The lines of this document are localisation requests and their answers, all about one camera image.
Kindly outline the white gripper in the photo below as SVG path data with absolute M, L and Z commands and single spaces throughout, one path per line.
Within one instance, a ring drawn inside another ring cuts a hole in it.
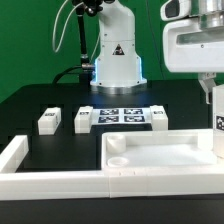
M 170 72 L 199 73 L 210 104 L 216 86 L 214 72 L 224 72 L 224 28 L 201 30 L 196 18 L 170 22 L 163 30 L 163 55 Z

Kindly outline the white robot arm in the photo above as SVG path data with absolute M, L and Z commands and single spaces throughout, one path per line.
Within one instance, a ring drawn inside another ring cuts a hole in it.
M 135 50 L 135 16 L 119 0 L 104 0 L 99 13 L 100 47 L 95 59 L 95 92 L 130 94 L 147 87 Z M 163 56 L 171 72 L 193 72 L 204 91 L 224 73 L 224 0 L 168 0 L 160 9 L 167 23 Z

